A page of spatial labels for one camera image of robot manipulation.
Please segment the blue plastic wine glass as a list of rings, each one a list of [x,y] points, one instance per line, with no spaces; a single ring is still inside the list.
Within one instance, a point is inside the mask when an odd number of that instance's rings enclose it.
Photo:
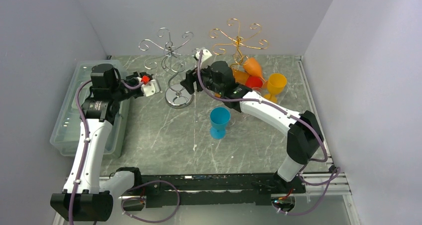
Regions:
[[[214,139],[222,139],[226,135],[226,128],[230,121],[230,112],[223,107],[217,107],[210,113],[210,135]]]

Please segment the red plastic wine glass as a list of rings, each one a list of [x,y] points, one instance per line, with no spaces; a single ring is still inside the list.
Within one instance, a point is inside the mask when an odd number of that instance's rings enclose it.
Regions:
[[[259,77],[249,76],[245,82],[245,86],[250,88],[262,88],[263,81]]]

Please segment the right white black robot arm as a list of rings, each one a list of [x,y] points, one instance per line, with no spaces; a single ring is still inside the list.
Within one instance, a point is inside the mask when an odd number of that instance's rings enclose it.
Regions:
[[[314,113],[286,109],[237,83],[232,70],[224,61],[188,70],[181,85],[189,94],[200,91],[206,91],[209,95],[217,93],[217,100],[226,107],[254,116],[287,136],[287,157],[274,179],[274,186],[281,193],[293,187],[293,179],[313,160],[317,149],[324,148],[323,136]]]

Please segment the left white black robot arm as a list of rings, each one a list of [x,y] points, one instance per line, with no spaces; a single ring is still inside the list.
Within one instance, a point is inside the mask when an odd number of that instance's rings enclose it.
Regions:
[[[91,78],[76,90],[75,104],[80,114],[79,144],[69,177],[61,191],[50,199],[51,207],[69,224],[105,222],[115,200],[128,192],[142,191],[141,172],[136,167],[117,169],[114,176],[100,183],[101,164],[106,142],[122,101],[151,96],[145,87],[153,82],[146,72],[134,72],[125,79],[112,64],[95,65]]]

